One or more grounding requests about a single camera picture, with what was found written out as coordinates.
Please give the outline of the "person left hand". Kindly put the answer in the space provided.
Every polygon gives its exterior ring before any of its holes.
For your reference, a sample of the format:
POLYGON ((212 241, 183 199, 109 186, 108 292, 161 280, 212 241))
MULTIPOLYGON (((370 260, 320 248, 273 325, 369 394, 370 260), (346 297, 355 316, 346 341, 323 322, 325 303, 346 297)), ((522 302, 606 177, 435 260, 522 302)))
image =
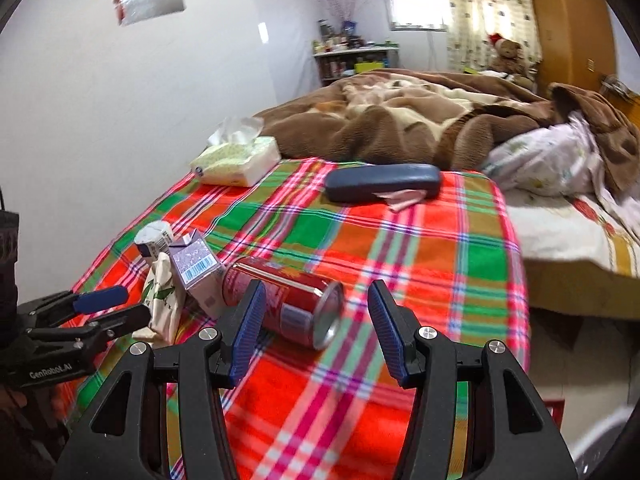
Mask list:
POLYGON ((1 387, 2 479, 51 479, 67 440, 53 388, 1 387))

